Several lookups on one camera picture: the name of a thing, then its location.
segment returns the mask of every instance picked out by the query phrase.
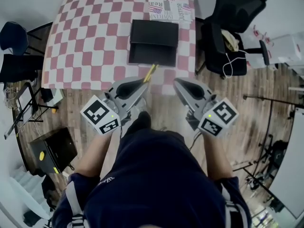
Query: newspaper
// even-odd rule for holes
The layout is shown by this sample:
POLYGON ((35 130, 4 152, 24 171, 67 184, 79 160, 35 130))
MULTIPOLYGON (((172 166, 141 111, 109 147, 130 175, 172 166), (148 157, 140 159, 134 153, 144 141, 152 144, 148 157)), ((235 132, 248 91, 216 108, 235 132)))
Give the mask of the newspaper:
POLYGON ((149 0, 150 20, 192 22, 188 0, 149 0))

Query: white table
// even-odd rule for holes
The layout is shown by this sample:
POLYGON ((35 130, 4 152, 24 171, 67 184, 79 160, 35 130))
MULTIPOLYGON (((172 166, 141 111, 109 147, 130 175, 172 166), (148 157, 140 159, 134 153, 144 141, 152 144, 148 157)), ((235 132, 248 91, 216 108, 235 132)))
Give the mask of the white table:
POLYGON ((304 109, 296 108, 283 162, 269 190, 298 218, 304 211, 304 109))

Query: black box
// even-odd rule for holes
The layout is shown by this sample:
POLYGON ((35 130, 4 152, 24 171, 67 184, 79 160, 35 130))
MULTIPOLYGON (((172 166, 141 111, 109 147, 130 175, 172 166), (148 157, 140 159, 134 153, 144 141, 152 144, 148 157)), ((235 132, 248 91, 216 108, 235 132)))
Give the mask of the black box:
POLYGON ((179 25, 152 20, 132 21, 129 63, 175 66, 179 25))
POLYGON ((49 132, 30 143, 37 165, 45 173, 61 173, 77 156, 67 128, 49 132))

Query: person's left arm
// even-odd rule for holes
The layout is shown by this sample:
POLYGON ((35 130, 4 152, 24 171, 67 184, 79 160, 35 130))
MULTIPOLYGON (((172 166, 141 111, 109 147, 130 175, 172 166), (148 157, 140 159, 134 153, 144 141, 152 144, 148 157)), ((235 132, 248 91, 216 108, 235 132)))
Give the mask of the person's left arm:
MULTIPOLYGON (((74 182, 77 201, 83 210, 86 199, 100 181, 100 172, 105 161, 112 134, 97 135, 84 156, 80 159, 75 172, 69 176, 68 183, 74 182)), ((52 223, 55 228, 66 228, 72 220, 71 206, 63 191, 54 212, 52 223)))

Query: white pleated object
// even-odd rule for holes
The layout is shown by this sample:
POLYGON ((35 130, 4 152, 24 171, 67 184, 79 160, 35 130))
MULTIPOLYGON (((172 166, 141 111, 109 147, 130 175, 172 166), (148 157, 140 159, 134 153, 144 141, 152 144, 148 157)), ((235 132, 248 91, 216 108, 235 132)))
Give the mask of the white pleated object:
POLYGON ((47 200, 43 196, 42 182, 44 177, 33 176, 24 172, 23 167, 15 170, 10 176, 12 188, 25 203, 25 205, 35 214, 43 219, 49 220, 52 217, 47 200))

